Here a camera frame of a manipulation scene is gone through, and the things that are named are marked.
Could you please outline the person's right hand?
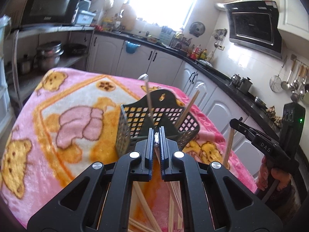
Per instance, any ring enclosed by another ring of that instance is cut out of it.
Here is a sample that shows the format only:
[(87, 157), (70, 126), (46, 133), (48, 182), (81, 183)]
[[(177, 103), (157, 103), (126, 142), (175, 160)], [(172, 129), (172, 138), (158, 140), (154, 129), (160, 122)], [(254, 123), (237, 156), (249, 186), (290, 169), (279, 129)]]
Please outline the person's right hand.
[(256, 181), (257, 188), (265, 191), (268, 188), (268, 177), (271, 175), (275, 180), (278, 180), (277, 191), (281, 191), (288, 187), (291, 182), (291, 175), (281, 169), (267, 167), (267, 158), (264, 156), (261, 161), (261, 166)]

